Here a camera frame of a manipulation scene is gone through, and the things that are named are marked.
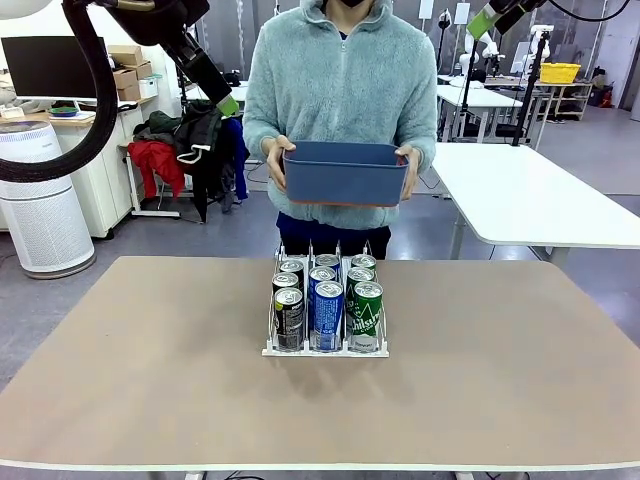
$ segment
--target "white air purifier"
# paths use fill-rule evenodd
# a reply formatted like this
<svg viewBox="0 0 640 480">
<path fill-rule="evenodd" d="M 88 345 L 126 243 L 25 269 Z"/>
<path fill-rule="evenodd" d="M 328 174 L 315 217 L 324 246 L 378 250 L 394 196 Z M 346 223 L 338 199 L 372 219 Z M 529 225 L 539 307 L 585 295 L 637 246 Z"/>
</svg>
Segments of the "white air purifier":
<svg viewBox="0 0 640 480">
<path fill-rule="evenodd" d="M 43 162 L 62 154 L 46 122 L 0 124 L 0 158 Z M 41 183 L 0 181 L 0 208 L 20 264 L 37 279 L 66 277 L 95 262 L 95 250 L 69 176 Z"/>
</svg>

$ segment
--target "black monitor screen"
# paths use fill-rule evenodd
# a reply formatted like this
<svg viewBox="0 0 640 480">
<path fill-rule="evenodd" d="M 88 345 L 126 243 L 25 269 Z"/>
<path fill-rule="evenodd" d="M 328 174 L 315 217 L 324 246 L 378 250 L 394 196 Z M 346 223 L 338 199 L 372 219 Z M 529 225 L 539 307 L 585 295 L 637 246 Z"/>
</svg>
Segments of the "black monitor screen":
<svg viewBox="0 0 640 480">
<path fill-rule="evenodd" d="M 100 39 L 104 48 L 104 39 Z M 75 37 L 3 38 L 19 97 L 96 98 L 89 65 Z"/>
</svg>

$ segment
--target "dark pants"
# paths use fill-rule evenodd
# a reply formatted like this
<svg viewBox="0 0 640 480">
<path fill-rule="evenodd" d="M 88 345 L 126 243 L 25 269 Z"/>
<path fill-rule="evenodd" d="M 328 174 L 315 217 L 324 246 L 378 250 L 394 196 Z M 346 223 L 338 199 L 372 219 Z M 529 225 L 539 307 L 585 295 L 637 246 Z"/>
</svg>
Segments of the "dark pants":
<svg viewBox="0 0 640 480">
<path fill-rule="evenodd" d="M 290 217 L 278 218 L 280 238 L 288 255 L 306 255 L 309 243 L 313 244 L 313 253 L 335 253 L 340 242 L 342 255 L 351 257 L 362 253 L 364 246 L 369 243 L 370 254 L 377 260 L 384 260 L 387 256 L 387 245 L 391 239 L 389 227 L 371 230 L 348 230 L 322 225 L 318 222 L 305 222 Z"/>
</svg>

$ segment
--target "teal fleece hoodie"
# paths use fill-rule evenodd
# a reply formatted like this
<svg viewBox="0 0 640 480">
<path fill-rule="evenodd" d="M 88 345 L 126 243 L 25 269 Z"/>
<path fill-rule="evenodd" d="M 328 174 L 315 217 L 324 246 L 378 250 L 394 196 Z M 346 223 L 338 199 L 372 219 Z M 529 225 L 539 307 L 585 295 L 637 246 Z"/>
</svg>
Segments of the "teal fleece hoodie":
<svg viewBox="0 0 640 480">
<path fill-rule="evenodd" d="M 422 152 L 419 171 L 436 151 L 436 62 L 427 36 L 375 0 L 369 16 L 342 40 L 321 11 L 302 0 L 264 24 L 253 54 L 244 113 L 251 155 L 266 160 L 265 137 L 326 142 L 409 144 Z M 389 225 L 398 207 L 291 203 L 269 181 L 282 213 L 337 228 Z"/>
</svg>

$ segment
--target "black face mask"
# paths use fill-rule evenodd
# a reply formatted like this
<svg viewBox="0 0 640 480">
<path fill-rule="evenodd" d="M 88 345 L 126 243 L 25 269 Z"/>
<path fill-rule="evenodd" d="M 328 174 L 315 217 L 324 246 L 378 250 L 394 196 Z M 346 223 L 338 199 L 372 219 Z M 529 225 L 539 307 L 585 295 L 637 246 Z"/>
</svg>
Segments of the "black face mask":
<svg viewBox="0 0 640 480">
<path fill-rule="evenodd" d="M 349 8 L 357 7 L 362 2 L 364 2 L 364 0 L 340 0 L 340 1 Z"/>
</svg>

